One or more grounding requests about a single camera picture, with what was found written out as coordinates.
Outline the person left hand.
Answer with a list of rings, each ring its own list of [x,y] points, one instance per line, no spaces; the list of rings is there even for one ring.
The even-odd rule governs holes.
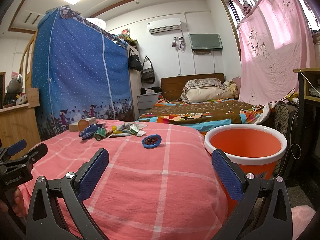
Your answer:
[[[12,210],[16,213],[16,216],[20,218],[26,217],[27,211],[24,205],[23,194],[19,188],[15,190],[13,198],[14,204],[12,205]]]

